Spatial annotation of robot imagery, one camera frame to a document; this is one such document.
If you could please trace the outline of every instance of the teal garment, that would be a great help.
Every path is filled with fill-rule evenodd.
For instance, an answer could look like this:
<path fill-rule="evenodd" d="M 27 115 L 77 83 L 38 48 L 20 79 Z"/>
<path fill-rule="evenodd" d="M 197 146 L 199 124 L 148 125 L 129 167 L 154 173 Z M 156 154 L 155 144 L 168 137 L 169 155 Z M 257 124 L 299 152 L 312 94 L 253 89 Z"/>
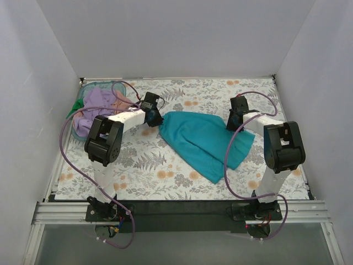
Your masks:
<path fill-rule="evenodd" d="M 215 115 L 169 112 L 159 127 L 162 138 L 192 168 L 216 184 L 223 177 L 224 156 L 234 132 Z M 227 166 L 236 169 L 246 158 L 255 135 L 243 131 L 229 152 Z"/>

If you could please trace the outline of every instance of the purple cable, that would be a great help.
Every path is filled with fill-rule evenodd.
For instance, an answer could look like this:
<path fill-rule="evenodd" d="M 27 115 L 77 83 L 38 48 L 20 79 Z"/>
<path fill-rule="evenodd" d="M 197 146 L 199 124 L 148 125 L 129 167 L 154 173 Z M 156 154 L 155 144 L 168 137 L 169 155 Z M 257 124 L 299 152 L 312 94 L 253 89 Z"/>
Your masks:
<path fill-rule="evenodd" d="M 60 153 L 62 155 L 62 157 L 64 158 L 64 160 L 74 169 L 76 170 L 78 173 L 80 173 L 84 178 L 88 179 L 89 181 L 91 181 L 108 199 L 110 199 L 112 202 L 114 202 L 116 205 L 122 207 L 127 213 L 129 213 L 129 210 L 127 207 L 123 206 L 121 203 L 119 203 L 117 200 L 115 200 L 114 198 L 112 198 L 111 196 L 108 195 L 108 193 L 106 193 L 104 191 L 104 189 L 102 189 L 99 184 L 94 180 L 92 179 L 90 176 L 88 176 L 87 174 L 85 174 L 84 172 L 82 172 L 81 170 L 79 170 L 77 167 L 75 167 L 73 165 L 73 163 L 70 162 L 70 160 L 67 158 L 67 156 L 65 155 L 65 152 L 64 152 L 64 149 L 63 149 L 63 144 L 62 144 L 62 138 L 63 138 L 63 135 L 64 135 L 64 131 L 65 131 L 65 128 L 67 126 L 67 124 L 70 122 L 71 118 L 76 114 L 76 113 L 79 113 L 83 110 L 86 110 L 86 109 L 107 109 L 107 110 L 118 110 L 120 112 L 131 112 L 133 110 L 126 110 L 126 109 L 115 109 L 115 108 L 104 108 L 104 107 L 85 107 L 85 108 L 82 108 L 82 109 L 79 109 L 79 110 L 76 110 L 74 113 L 72 113 L 64 122 L 64 125 L 62 126 L 61 128 L 61 131 L 60 131 L 60 136 L 59 136 L 59 148 L 60 148 Z M 135 228 L 135 220 L 133 219 L 133 216 L 132 214 L 130 213 L 130 218 L 131 218 L 131 222 L 132 222 L 132 236 L 131 236 L 131 239 L 130 241 L 126 244 L 126 246 L 119 246 L 111 241 L 108 241 L 104 238 L 101 238 L 101 237 L 97 237 L 97 239 L 105 242 L 105 243 L 108 243 L 116 248 L 119 248 L 121 250 L 124 250 L 126 248 L 129 247 L 129 245 L 131 245 L 131 243 L 133 242 L 133 239 L 135 237 L 135 231 L 136 231 L 136 228 Z"/>
<path fill-rule="evenodd" d="M 276 108 L 276 105 L 275 105 L 275 103 L 273 102 L 273 100 L 270 99 L 268 96 L 266 96 L 266 95 L 260 93 L 260 92 L 256 92 L 256 91 L 253 91 L 253 92 L 252 92 L 252 91 L 251 91 L 251 92 L 244 92 L 244 93 L 239 94 L 238 96 L 241 96 L 241 95 L 243 95 L 243 94 L 248 94 L 248 93 L 256 93 L 256 94 L 262 95 L 262 96 L 266 97 L 267 99 L 269 99 L 269 100 L 271 101 L 271 103 L 272 103 L 272 104 L 274 105 L 274 107 L 275 107 L 275 114 L 267 114 L 268 116 L 275 116 L 275 115 L 278 113 L 277 108 Z M 245 125 L 247 125 L 249 122 L 251 122 L 252 120 L 254 120 L 254 119 L 256 119 L 256 118 L 258 118 L 258 117 L 260 117 L 260 116 L 262 116 L 262 114 L 258 114 L 258 115 L 255 115 L 255 116 L 251 117 L 250 119 L 248 119 L 247 121 L 245 121 L 245 122 L 235 131 L 235 133 L 233 134 L 233 137 L 231 138 L 231 140 L 230 140 L 230 142 L 229 142 L 229 144 L 228 144 L 228 147 L 227 147 L 226 156 L 224 157 L 223 174 L 224 174 L 224 180 L 226 181 L 226 186 L 227 186 L 228 190 L 230 191 L 230 193 L 232 193 L 232 194 L 233 194 L 235 197 L 237 197 L 238 199 L 241 199 L 241 200 L 256 200 L 256 199 L 260 199 L 260 198 L 264 198 L 264 197 L 269 197 L 269 196 L 279 196 L 279 197 L 281 197 L 281 198 L 283 199 L 283 201 L 285 202 L 285 205 L 286 205 L 285 216 L 283 217 L 283 221 L 282 221 L 280 227 L 279 227 L 271 236 L 262 239 L 262 240 L 268 240 L 268 239 L 272 239 L 273 237 L 275 237 L 275 236 L 281 231 L 281 229 L 283 228 L 283 226 L 284 226 L 284 224 L 285 224 L 285 222 L 286 222 L 286 220 L 287 220 L 287 217 L 288 217 L 288 202 L 287 202 L 286 198 L 285 198 L 283 195 L 281 195 L 281 194 L 276 194 L 276 193 L 267 193 L 267 194 L 263 194 L 263 195 L 255 196 L 255 197 L 243 197 L 243 196 L 240 196 L 240 195 L 236 194 L 236 193 L 232 190 L 231 186 L 229 185 L 229 181 L 228 181 L 228 177 L 227 177 L 227 161 L 228 161 L 228 155 L 229 155 L 229 152 L 230 152 L 230 150 L 231 150 L 231 146 L 232 146 L 232 144 L 233 144 L 234 139 L 236 138 L 236 136 L 238 135 L 238 133 L 241 131 L 241 129 L 242 129 Z"/>
<path fill-rule="evenodd" d="M 263 113 L 263 114 L 265 114 L 267 116 L 271 116 L 271 117 L 274 117 L 274 116 L 277 115 L 278 110 L 277 110 L 275 102 L 269 96 L 266 96 L 264 93 L 257 92 L 257 91 L 247 91 L 247 92 L 243 92 L 243 93 L 238 94 L 237 97 L 245 95 L 245 94 L 250 94 L 250 93 L 251 94 L 258 94 L 258 95 L 261 95 L 261 96 L 267 98 L 272 103 L 272 105 L 274 106 L 274 108 L 275 108 L 275 113 L 274 114 L 271 114 L 271 113 Z"/>
<path fill-rule="evenodd" d="M 124 84 L 127 84 L 128 86 L 130 86 L 136 93 L 136 97 L 138 98 L 138 100 L 141 100 L 140 97 L 138 96 L 138 93 L 135 89 L 135 87 L 133 87 L 132 85 L 130 85 L 129 83 L 125 82 L 125 81 L 114 81 L 112 84 L 111 84 L 111 92 L 113 93 L 113 95 L 118 99 L 118 100 L 121 100 L 122 102 L 125 102 L 125 103 L 128 103 L 128 104 L 131 104 L 131 105 L 134 105 L 136 106 L 138 109 L 140 109 L 140 106 L 132 101 L 126 101 L 126 100 L 123 100 L 122 98 L 118 97 L 117 94 L 115 93 L 114 91 L 114 85 L 117 84 L 117 83 L 124 83 Z"/>

